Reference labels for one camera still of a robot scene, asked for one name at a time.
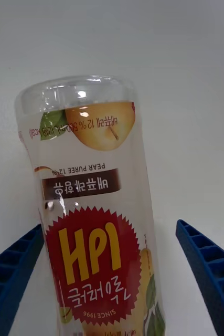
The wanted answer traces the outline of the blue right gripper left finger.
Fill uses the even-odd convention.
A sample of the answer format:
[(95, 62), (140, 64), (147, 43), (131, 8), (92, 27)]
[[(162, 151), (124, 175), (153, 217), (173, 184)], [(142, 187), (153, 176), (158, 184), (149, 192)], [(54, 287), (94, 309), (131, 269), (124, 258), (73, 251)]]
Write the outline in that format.
[(0, 335), (8, 335), (41, 249), (41, 225), (0, 254)]

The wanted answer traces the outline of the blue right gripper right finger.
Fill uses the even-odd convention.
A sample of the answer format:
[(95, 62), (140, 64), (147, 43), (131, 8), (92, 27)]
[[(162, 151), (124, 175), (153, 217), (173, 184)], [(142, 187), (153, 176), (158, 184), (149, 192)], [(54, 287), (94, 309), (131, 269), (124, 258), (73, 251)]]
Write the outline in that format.
[(224, 335), (224, 250), (182, 219), (176, 237), (188, 260), (217, 335)]

